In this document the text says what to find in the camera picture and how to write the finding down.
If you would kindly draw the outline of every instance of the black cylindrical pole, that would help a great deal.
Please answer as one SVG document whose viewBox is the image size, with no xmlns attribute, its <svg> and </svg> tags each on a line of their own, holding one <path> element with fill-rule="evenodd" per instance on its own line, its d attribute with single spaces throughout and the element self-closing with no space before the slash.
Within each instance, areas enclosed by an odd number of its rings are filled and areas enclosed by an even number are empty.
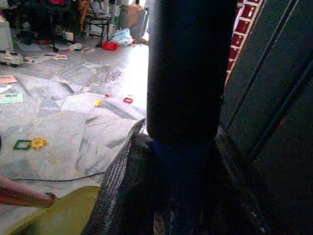
<svg viewBox="0 0 313 235">
<path fill-rule="evenodd" d="M 148 133 L 169 144 L 216 135 L 236 0 L 151 0 Z"/>
</svg>

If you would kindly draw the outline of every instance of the marble floor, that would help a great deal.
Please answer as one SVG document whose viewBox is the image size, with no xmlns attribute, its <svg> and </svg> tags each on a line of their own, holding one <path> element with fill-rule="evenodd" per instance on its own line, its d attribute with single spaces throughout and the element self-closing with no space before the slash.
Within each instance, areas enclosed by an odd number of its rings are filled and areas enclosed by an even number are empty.
<svg viewBox="0 0 313 235">
<path fill-rule="evenodd" d="M 95 48 L 96 43 L 86 39 L 83 46 L 95 51 L 71 51 L 66 54 L 67 60 L 47 60 L 18 68 L 0 66 L 0 75 L 13 75 L 18 81 L 2 94 L 23 94 L 21 103 L 0 104 L 1 176 L 62 180 L 105 171 L 132 125 L 145 117 L 148 47 L 104 51 Z M 47 46 L 41 49 L 16 50 L 24 56 L 52 53 Z M 88 69 L 82 66 L 87 62 L 101 66 Z M 133 103 L 124 103 L 125 97 L 132 98 Z M 102 101 L 100 107 L 94 106 L 96 99 Z M 47 140 L 47 146 L 13 150 L 16 140 L 35 137 Z M 83 186 L 98 186 L 101 179 L 102 175 L 72 182 L 19 182 L 61 197 Z M 0 234 L 34 211 L 0 205 Z"/>
</svg>

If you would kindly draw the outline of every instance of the yellow-green surface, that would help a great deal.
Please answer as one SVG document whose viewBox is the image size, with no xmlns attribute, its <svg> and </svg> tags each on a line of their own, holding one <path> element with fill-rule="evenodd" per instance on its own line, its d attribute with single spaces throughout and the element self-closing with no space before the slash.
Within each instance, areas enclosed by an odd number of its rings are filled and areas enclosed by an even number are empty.
<svg viewBox="0 0 313 235">
<path fill-rule="evenodd" d="M 49 209 L 35 213 L 17 222 L 5 235 L 79 235 L 86 225 L 99 187 L 80 188 L 63 198 L 57 198 Z"/>
</svg>

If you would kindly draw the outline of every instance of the black cable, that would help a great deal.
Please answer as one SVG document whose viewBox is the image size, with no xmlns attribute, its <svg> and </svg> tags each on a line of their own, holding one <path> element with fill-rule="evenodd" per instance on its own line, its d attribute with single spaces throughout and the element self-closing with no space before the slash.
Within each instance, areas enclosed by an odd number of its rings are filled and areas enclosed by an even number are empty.
<svg viewBox="0 0 313 235">
<path fill-rule="evenodd" d="M 85 179 L 85 178 L 89 178 L 95 175 L 101 175 L 104 174 L 105 172 L 98 172 L 98 173 L 94 173 L 91 175 L 86 175 L 86 176 L 82 176 L 79 178 L 75 178 L 75 179 L 68 179 L 68 180 L 43 180 L 43 179 L 12 179 L 12 181 L 19 181 L 19 180 L 30 180 L 30 181 L 47 181 L 47 182 L 69 182 L 69 181 L 75 181 L 75 180 L 81 180 L 81 179 Z"/>
</svg>

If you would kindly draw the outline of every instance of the green plastic toy piece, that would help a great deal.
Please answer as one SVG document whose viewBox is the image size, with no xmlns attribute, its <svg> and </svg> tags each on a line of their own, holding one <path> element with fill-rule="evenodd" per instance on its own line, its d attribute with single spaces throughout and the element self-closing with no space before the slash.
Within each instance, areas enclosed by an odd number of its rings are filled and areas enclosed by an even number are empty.
<svg viewBox="0 0 313 235">
<path fill-rule="evenodd" d="M 29 150 L 30 142 L 31 142 L 30 140 L 18 140 L 18 141 L 16 141 L 13 149 L 16 149 L 16 150 Z M 28 143 L 28 145 L 25 146 L 25 147 L 22 147 L 22 146 L 20 146 L 21 143 Z"/>
</svg>

